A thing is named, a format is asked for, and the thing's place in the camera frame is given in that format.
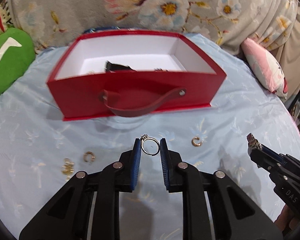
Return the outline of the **right hand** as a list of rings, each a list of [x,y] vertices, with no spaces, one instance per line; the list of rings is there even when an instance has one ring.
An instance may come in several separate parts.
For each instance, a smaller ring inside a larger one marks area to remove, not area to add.
[[[295,218],[294,212],[287,205],[283,207],[274,222],[284,236],[290,235],[299,223],[300,220]]]

